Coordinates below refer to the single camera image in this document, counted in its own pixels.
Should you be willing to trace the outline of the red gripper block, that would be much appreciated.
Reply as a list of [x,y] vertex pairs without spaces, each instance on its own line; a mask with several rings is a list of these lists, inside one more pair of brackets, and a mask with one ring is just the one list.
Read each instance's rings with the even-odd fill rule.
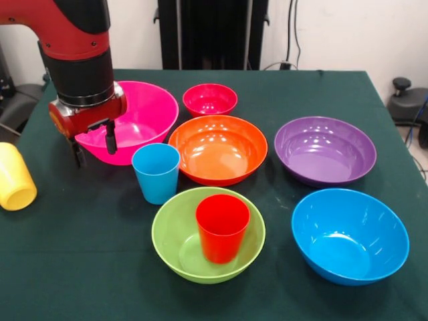
[[126,96],[123,92],[115,93],[111,99],[90,108],[71,108],[58,99],[48,104],[49,116],[56,128],[65,137],[70,138],[70,148],[78,168],[87,167],[87,162],[82,147],[74,137],[108,121],[106,148],[109,154],[115,154],[117,143],[114,120],[126,112],[126,106]]

